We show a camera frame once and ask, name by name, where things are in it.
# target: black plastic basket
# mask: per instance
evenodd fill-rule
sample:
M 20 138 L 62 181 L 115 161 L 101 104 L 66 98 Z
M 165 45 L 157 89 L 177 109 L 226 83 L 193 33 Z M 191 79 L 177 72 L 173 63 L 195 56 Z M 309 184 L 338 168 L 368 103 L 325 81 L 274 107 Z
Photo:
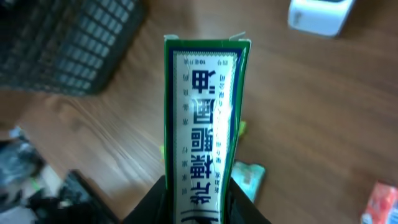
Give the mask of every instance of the black plastic basket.
M 101 91 L 144 17 L 135 0 L 20 0 L 0 12 L 0 89 Z

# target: yellow-green object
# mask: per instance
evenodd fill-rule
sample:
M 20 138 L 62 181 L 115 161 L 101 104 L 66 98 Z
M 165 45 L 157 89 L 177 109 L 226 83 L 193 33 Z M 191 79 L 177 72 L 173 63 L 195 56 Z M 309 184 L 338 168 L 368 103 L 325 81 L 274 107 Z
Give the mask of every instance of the yellow-green object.
M 241 121 L 241 124 L 239 126 L 239 137 L 241 137 L 245 132 L 246 132 L 246 122 Z
M 246 122 L 241 121 L 241 124 L 239 126 L 239 137 L 241 137 L 245 132 L 246 132 Z M 164 160 L 164 146 L 160 146 L 159 150 L 162 155 L 162 160 Z
M 36 191 L 40 190 L 40 186 L 39 186 L 39 184 L 37 183 L 37 181 L 36 181 L 35 178 L 31 177 L 31 178 L 30 178 L 30 183 L 32 184 L 33 189 L 35 189 Z

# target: black object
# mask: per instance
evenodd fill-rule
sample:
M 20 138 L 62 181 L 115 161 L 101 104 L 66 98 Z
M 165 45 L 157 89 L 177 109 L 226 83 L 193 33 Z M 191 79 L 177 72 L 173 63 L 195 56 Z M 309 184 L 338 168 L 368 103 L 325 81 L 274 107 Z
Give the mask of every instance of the black object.
M 144 18 L 140 0 L 19 0 L 0 7 L 0 88 L 101 91 Z
M 38 192 L 29 199 L 28 207 L 36 214 L 37 224 L 120 222 L 76 170 L 67 175 L 58 197 L 44 198 Z
M 124 219 L 126 224 L 158 224 L 172 223 L 168 214 L 166 203 L 165 176 L 162 176 L 156 184 L 149 190 L 147 195 L 140 201 L 137 207 Z M 228 198 L 226 203 L 225 223 L 230 224 L 271 224 L 264 218 L 254 204 L 246 197 L 244 192 L 239 188 L 236 182 L 231 179 L 229 183 Z
M 13 195 L 14 198 L 12 199 L 11 202 L 6 203 L 7 200 L 9 200 L 9 197 L 11 195 L 9 193 L 4 193 L 0 195 L 0 213 L 6 212 L 12 208 L 15 208 L 21 203 L 22 200 L 22 190 L 18 190 L 16 195 Z

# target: red package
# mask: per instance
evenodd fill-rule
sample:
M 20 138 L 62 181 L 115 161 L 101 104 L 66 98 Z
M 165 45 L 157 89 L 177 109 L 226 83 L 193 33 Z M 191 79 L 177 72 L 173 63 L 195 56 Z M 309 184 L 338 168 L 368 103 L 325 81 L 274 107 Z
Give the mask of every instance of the red package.
M 398 190 L 377 182 L 361 217 L 362 224 L 398 223 Z

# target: wood grain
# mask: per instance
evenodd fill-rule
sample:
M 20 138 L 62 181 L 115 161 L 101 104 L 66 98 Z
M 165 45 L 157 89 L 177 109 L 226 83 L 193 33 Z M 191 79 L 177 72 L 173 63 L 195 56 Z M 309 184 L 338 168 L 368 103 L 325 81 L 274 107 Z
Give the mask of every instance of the wood grain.
M 236 158 L 267 167 L 257 207 L 273 223 L 358 223 L 375 181 L 398 184 L 398 2 L 357 1 L 337 39 L 289 29 L 289 2 L 149 1 L 101 95 L 40 95 L 21 125 L 59 174 L 80 169 L 124 218 L 164 173 L 163 35 L 246 30 Z
M 15 128 L 32 97 L 31 93 L 0 90 L 0 141 L 10 140 L 9 131 Z

